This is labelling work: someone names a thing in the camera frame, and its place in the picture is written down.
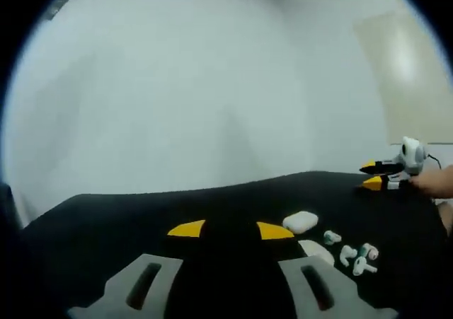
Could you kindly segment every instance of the white earbud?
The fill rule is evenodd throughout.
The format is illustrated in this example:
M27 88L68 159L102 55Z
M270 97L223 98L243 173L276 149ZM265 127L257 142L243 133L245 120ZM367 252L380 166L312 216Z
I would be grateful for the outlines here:
M341 236L332 231L324 232L324 243L326 245L333 245L334 243L339 243L341 241Z
M367 259L365 259L364 257L358 257L354 262L354 270L352 271L352 273L356 277L358 277L359 275L362 275L363 271L365 270L371 273L377 272L376 267L367 264Z
M379 251L373 245L364 243L360 248L359 255L361 257L368 257L370 260L376 260L379 257Z
M341 248L340 261L346 267L349 266L349 261L347 259L354 259L355 257L357 257L357 250L354 248L348 245L344 245L343 248Z

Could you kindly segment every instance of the black table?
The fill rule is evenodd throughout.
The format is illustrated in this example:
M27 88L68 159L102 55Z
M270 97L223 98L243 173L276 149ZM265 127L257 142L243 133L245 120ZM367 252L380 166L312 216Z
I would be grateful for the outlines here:
M322 243L324 231L339 233L343 241L326 246L335 266L357 282L360 296L373 306L400 308L433 268L446 230L427 197L415 190L357 189L367 178L307 172L206 190L78 195L33 221L22 238L53 294L71 308L101 297L105 282L141 254L178 256L165 242L179 224L223 219L227 236L235 221L281 224L305 210L317 214L319 223L297 239ZM379 249L373 262L378 272L353 277L352 267L339 262L340 249L363 243Z

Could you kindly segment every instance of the white backdrop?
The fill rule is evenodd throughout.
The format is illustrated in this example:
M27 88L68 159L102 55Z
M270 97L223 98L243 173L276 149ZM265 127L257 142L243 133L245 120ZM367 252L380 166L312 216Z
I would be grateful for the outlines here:
M11 81L3 167L23 223L80 193L355 172L394 156L352 27L402 8L70 0L36 28ZM432 153L453 162L449 146Z

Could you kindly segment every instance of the black slot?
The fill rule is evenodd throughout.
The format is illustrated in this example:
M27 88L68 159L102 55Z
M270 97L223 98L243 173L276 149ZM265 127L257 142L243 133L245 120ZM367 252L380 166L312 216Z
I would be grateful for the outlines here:
M145 268L134 287L132 287L129 296L127 296L126 304L129 307L138 311L143 308L144 300L160 269L161 265L154 263L149 264L147 268Z
M312 266L302 268L302 273L306 281L309 283L313 295L318 301L318 307L321 311L327 311L333 307L333 299L331 293L327 289L327 285L319 276L318 272Z

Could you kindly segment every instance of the white object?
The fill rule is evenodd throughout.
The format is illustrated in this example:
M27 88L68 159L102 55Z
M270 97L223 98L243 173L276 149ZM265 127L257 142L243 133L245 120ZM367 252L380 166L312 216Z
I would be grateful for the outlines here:
M302 234L313 228L318 223L318 216L309 211L300 211L299 213L287 216L283 219L282 226L289 229L294 234Z
M367 264L367 259L365 257L358 257L354 262L354 270L352 273L358 277L359 275L362 275L365 270L371 273L377 272L376 267Z
M341 241L341 236L332 231L324 232L324 243L326 245L333 245L334 243L339 243Z
M351 246L344 245L343 248L341 248L340 261L346 267L349 266L348 259L354 259L355 257L357 257L357 250L355 250Z
M428 151L417 139L403 137L403 144L398 157L404 164L404 170L407 174L418 175L423 169Z
M333 257L333 255L317 242L312 240L300 240L299 244L309 257L316 255L328 264L334 266L335 258Z
M373 245L364 243L360 248L361 257L368 257L370 260L376 260L379 257L379 251Z

